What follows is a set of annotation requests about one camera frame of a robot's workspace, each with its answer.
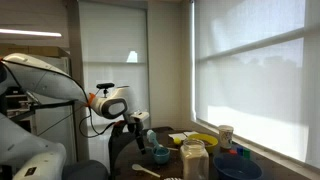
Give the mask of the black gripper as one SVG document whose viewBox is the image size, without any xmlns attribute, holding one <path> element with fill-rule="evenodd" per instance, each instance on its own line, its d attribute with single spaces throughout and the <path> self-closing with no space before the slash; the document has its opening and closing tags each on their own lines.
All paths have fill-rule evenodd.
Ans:
<svg viewBox="0 0 320 180">
<path fill-rule="evenodd" d="M 142 135 L 143 128 L 144 128 L 144 125 L 142 122 L 137 122 L 137 123 L 132 123 L 127 125 L 127 129 L 130 133 L 136 133 L 136 141 L 141 154 L 146 154 L 143 135 Z"/>
</svg>

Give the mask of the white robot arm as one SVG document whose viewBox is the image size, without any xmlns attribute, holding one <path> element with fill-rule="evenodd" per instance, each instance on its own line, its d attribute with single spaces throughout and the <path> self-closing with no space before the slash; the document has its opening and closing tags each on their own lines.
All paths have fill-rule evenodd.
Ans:
<svg viewBox="0 0 320 180">
<path fill-rule="evenodd" d="M 134 91 L 116 88 L 107 97 L 87 93 L 59 68 L 36 57 L 13 53 L 1 59 L 1 90 L 18 87 L 31 94 L 75 101 L 106 119 L 124 118 L 131 132 L 142 130 L 149 113 L 141 111 Z M 12 180 L 62 180 L 66 149 L 34 135 L 0 114 L 0 164 L 18 167 Z"/>
</svg>

